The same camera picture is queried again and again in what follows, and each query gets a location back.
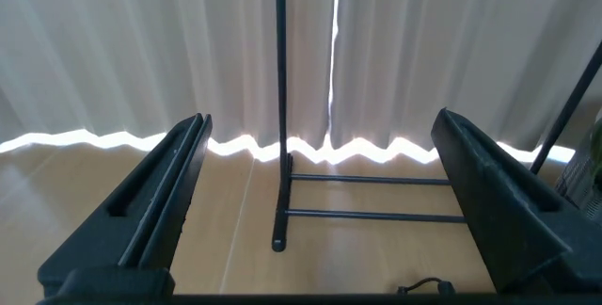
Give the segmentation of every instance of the beige floor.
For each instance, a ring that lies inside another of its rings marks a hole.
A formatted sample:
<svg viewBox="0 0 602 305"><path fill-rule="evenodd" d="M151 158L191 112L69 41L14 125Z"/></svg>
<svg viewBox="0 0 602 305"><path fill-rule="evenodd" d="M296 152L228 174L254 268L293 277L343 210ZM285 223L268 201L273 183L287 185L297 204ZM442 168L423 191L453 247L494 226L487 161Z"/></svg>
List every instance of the beige floor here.
<svg viewBox="0 0 602 305"><path fill-rule="evenodd" d="M129 147L30 146L0 154L1 304L41 299L40 264L141 160ZM335 167L295 157L296 172L444 177L439 163L354 157ZM172 274L178 293L388 293L437 276L460 292L493 292L466 225L292 218L270 248L277 161L208 153ZM292 207L461 215L449 187L294 182ZM434 292L425 285L422 292Z"/></svg>

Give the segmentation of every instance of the tiled floor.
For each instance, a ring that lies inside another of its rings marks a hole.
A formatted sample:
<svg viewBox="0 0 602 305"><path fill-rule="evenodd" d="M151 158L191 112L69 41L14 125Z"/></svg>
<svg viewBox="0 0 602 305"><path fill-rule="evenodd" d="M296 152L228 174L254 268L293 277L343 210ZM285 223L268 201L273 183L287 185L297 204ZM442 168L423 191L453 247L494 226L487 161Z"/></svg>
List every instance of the tiled floor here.
<svg viewBox="0 0 602 305"><path fill-rule="evenodd" d="M38 267L145 154L30 146L0 154L0 303L42 297ZM296 172L444 177L440 163L354 157L335 167L295 157ZM278 163L208 152L171 268L177 293L389 293L437 276L460 292L493 292L466 225L292 218L270 247ZM446 186L294 182L292 207L461 215ZM425 285L422 292L434 292Z"/></svg>

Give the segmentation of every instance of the black clothes rack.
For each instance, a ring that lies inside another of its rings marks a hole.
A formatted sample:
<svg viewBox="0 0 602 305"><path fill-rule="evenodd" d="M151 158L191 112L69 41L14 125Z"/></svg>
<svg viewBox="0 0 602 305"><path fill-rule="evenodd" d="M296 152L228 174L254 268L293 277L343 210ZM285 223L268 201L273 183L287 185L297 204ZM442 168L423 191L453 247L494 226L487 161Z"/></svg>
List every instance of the black clothes rack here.
<svg viewBox="0 0 602 305"><path fill-rule="evenodd" d="M286 248L286 236L289 217L338 217L356 219L431 221L443 223L464 223L463 217L438 215L410 215L374 212L348 212L329 210L308 210L290 208L293 181L337 181L347 183L375 183L402 185L450 185L444 179L389 178L345 175L318 175L293 173L293 156L287 151L287 72L286 72L286 0L276 0L277 15L277 74L278 74L278 119L280 143L280 187L272 234L272 249L281 252ZM542 150L531 165L531 172L537 174L547 155L560 136L564 126L575 111L587 87L595 77L602 63L602 43L598 45L577 86L564 105L561 114L554 123L542 145Z"/></svg>

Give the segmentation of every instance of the vertical pole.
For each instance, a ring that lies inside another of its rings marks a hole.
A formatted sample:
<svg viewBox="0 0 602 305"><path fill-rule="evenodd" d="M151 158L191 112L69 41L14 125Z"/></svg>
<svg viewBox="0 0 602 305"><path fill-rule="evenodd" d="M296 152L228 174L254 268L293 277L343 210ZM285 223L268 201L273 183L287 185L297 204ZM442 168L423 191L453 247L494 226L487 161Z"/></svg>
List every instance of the vertical pole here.
<svg viewBox="0 0 602 305"><path fill-rule="evenodd" d="M278 71L278 125L280 141L280 190L272 233L272 249L281 252L286 248L286 230L291 199L291 162L286 148L286 0L276 0L277 71Z"/></svg>
<svg viewBox="0 0 602 305"><path fill-rule="evenodd" d="M581 78L579 79L577 85L573 89L573 92L564 104L561 114L558 116L556 121L554 121L554 125L552 125L552 128L547 134L546 139L542 144L542 150L537 154L537 157L531 165L532 173L537 174L539 172L539 169L544 165L549 151L552 149L552 146L554 146L556 140L558 140L558 137L561 135L564 126L566 126L566 123L568 123L568 121L571 119L573 112L575 112L575 109L579 105L581 98L583 98L583 94L585 94L587 87L589 87L592 83L592 80L594 80L595 74L598 72L598 69L600 68L601 64L602 42L598 44L598 48L595 50L592 59L590 59L590 62L585 68L585 71L583 71Z"/></svg>

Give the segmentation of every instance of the beige curtain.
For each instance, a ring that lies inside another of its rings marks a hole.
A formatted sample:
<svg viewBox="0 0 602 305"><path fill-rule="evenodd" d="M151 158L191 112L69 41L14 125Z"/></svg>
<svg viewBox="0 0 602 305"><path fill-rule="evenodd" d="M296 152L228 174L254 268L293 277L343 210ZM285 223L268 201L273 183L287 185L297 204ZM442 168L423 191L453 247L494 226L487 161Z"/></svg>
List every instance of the beige curtain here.
<svg viewBox="0 0 602 305"><path fill-rule="evenodd" d="M288 0L290 130L327 126L332 0ZM196 112L277 142L275 0L0 0L0 142L150 136Z"/></svg>
<svg viewBox="0 0 602 305"><path fill-rule="evenodd" d="M601 40L602 0L340 0L333 146L403 136L430 150L446 106L532 150ZM574 125L594 122L601 74Z"/></svg>

